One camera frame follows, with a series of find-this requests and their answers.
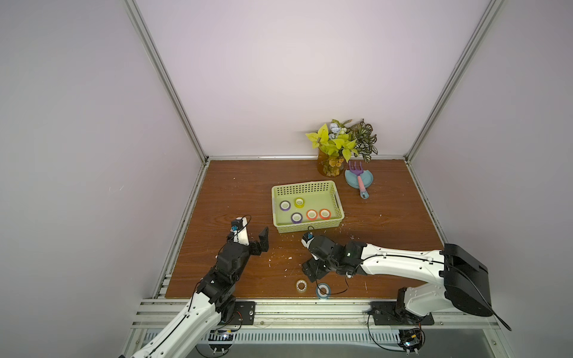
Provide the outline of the clear tape roll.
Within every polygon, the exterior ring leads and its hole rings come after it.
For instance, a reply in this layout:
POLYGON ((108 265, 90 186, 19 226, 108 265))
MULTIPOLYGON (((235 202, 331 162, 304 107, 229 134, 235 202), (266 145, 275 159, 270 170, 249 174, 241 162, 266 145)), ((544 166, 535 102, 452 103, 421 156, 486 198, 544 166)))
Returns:
POLYGON ((295 288, 298 293, 305 293, 307 292, 308 283, 306 280, 298 280, 295 284, 295 288))

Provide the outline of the blue tape roll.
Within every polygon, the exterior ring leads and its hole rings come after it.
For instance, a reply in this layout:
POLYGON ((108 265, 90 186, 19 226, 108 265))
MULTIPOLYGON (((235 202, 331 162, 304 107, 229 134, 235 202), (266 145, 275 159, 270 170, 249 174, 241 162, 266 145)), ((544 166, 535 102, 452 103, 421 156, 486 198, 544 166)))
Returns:
POLYGON ((328 299, 331 297, 331 288, 326 283, 318 283, 316 285, 316 295, 319 299, 328 299))

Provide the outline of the red tape roll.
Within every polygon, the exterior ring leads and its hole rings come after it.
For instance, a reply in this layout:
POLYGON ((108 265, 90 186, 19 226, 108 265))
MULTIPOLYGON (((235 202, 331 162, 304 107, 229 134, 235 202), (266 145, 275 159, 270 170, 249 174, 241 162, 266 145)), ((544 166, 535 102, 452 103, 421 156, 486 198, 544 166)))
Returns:
POLYGON ((321 217, 321 219, 323 220, 328 220, 331 218, 331 211, 328 209, 322 209, 319 211, 319 216, 321 217))
POLYGON ((308 220, 315 221, 319 218, 319 213, 316 210, 308 210, 306 216, 308 220))

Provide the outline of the purple tape roll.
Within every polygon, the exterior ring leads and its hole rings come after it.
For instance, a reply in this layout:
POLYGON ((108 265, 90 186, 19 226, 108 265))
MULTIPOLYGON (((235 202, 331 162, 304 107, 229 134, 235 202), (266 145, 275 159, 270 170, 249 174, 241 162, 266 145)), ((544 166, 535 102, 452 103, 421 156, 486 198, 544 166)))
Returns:
POLYGON ((301 215, 301 213, 293 213, 290 218, 293 224, 299 224, 303 220, 303 216, 301 215))
POLYGON ((283 211, 289 211, 291 209, 291 203, 289 201, 282 201, 279 207, 283 211))

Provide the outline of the yellow tape roll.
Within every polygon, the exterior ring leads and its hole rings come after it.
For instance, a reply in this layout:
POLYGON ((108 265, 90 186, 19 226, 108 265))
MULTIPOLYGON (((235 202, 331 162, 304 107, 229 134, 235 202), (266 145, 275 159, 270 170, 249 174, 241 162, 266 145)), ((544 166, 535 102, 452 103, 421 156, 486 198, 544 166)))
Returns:
POLYGON ((305 201, 303 198, 296 198, 293 203, 297 208, 303 208, 305 206, 305 201))

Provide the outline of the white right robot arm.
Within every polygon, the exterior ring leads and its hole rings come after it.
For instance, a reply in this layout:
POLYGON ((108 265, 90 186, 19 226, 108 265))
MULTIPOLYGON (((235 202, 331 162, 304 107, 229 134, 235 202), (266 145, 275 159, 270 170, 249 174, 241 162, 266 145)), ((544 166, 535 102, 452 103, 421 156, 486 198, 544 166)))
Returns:
POLYGON ((487 267, 455 244, 441 250, 385 249, 352 241, 345 246, 326 236, 306 233, 301 243, 312 255, 302 266, 309 281, 330 272, 341 276, 389 275, 420 281, 399 291, 395 314, 411 319, 456 308, 473 316, 490 317, 494 310, 487 267))

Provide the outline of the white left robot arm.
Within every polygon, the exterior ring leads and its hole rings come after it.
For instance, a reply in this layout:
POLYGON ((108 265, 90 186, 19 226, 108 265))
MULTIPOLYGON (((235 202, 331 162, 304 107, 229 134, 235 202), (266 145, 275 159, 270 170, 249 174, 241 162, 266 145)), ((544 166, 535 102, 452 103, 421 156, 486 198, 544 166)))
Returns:
POLYGON ((220 323, 231 321, 234 291, 250 257, 269 250, 269 229, 259 240, 249 240, 245 227, 230 231, 215 265, 198 282, 185 307, 133 357, 186 357, 199 341, 220 323))

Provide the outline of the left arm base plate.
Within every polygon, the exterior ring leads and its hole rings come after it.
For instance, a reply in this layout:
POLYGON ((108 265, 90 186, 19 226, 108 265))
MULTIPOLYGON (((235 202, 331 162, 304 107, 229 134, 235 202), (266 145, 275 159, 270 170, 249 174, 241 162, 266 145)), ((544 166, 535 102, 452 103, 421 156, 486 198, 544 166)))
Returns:
POLYGON ((254 301, 234 301, 222 310, 221 324, 252 326, 255 321, 256 303, 254 301))

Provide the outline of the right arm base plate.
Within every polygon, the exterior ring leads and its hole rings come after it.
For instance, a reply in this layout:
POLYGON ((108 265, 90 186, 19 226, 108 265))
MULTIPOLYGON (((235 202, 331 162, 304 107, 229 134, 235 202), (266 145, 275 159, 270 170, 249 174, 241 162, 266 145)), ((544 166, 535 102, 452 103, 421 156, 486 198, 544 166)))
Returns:
POLYGON ((398 310, 395 301, 373 301, 370 303, 370 314, 375 325, 434 325, 434 317, 429 313, 426 316, 417 316, 406 310, 398 310))

